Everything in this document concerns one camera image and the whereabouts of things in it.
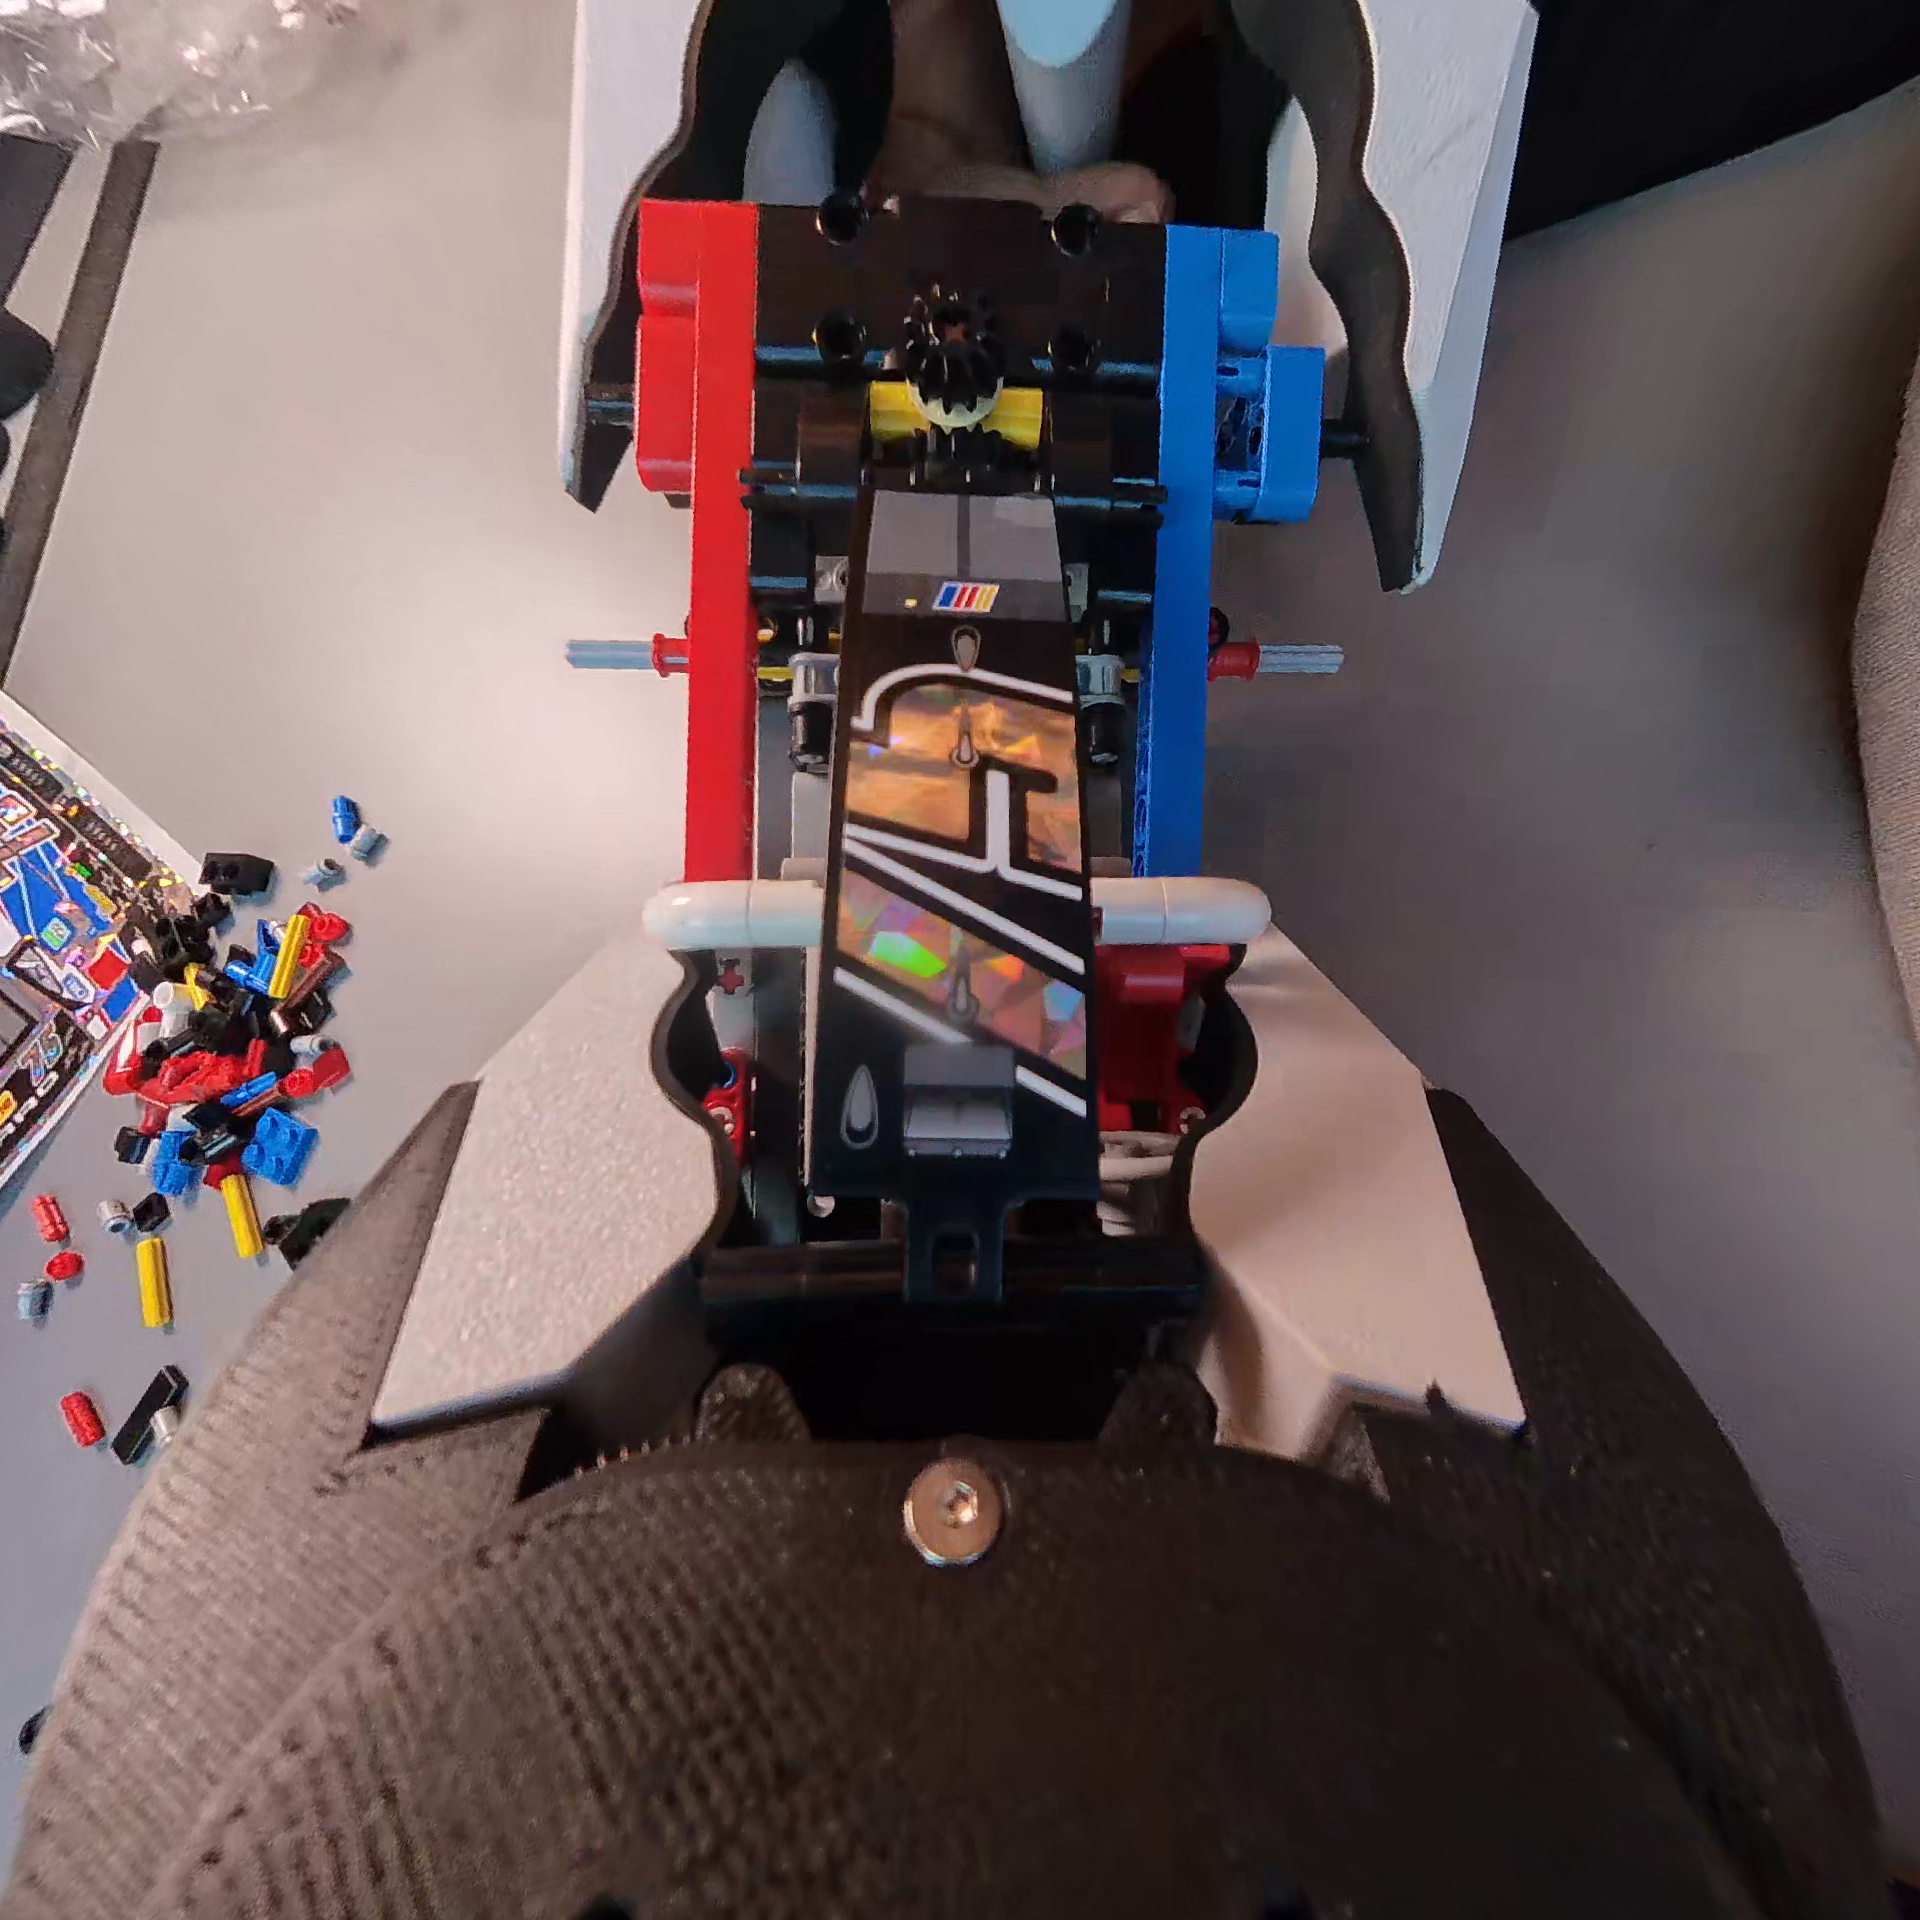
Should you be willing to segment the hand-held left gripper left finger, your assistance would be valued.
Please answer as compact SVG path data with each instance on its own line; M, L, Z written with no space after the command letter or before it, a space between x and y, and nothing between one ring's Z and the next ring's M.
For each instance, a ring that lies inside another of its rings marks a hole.
M665 1066L689 996L683 955L615 937L481 1070L375 1432L551 1402L617 1328L673 1320L736 1198L731 1150Z

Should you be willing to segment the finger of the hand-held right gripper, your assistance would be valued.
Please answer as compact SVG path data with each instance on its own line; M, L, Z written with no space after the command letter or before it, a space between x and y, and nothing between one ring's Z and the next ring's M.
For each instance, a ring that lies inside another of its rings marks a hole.
M581 2L559 255L559 481L587 512L632 449L638 206L782 191L780 6Z
M1472 435L1537 12L1232 2L1279 84L1255 132L1275 346L1328 355L1380 587L1438 564Z

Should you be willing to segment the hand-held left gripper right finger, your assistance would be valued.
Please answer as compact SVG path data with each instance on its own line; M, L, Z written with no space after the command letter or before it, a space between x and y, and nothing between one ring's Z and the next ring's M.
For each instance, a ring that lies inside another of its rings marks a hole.
M1192 1155L1216 1268L1198 1374L1228 1446L1325 1446L1353 1403L1524 1408L1416 1067L1279 930L1230 983L1255 1082Z

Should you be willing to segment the lego car model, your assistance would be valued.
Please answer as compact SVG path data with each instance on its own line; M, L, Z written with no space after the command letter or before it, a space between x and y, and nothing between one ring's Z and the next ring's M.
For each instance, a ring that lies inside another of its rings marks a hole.
M854 191L639 200L587 442L689 512L681 638L572 647L687 681L661 944L801 954L782 1131L705 1092L806 1286L980 1313L1028 1209L1097 1273L1118 1136L1181 1146L1248 890L1198 878L1208 694L1283 649L1211 610L1221 522L1317 497L1325 355L1272 340L1279 240Z

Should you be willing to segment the pile of mixed lego pieces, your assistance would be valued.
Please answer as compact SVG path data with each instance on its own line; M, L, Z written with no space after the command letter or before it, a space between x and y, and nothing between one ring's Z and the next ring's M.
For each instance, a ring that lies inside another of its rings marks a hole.
M278 867L251 850L199 857L188 898L137 911L127 929L132 980L144 1004L85 1088L121 1119L111 1167L135 1192L93 1209L97 1235L127 1257L137 1326L176 1328L167 1235L207 1202L236 1260L297 1268L345 1218L342 1196L297 1198L319 1150L319 1104L351 1082L332 1033L347 975L351 927L319 896L345 882L325 856L301 872L289 907L277 907Z

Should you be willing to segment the person's right hand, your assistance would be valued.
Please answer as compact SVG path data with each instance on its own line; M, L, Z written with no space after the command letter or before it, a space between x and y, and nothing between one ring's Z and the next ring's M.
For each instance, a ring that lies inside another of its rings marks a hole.
M1028 164L995 2L893 2L893 96L870 193L1092 208L1103 222L1166 225L1173 193L1150 169L1103 160L1065 175Z

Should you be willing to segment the clear plastic bag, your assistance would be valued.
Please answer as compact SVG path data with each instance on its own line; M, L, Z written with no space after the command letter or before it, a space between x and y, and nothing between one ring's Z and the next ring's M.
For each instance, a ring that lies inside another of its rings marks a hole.
M238 129L351 47L357 2L4 2L1 132L75 152Z

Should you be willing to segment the holographic sticker sheet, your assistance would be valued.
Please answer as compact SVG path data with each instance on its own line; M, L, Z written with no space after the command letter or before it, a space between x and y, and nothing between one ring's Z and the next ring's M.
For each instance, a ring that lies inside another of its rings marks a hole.
M1 698L1 1186L142 1009L127 929L179 907L200 857Z

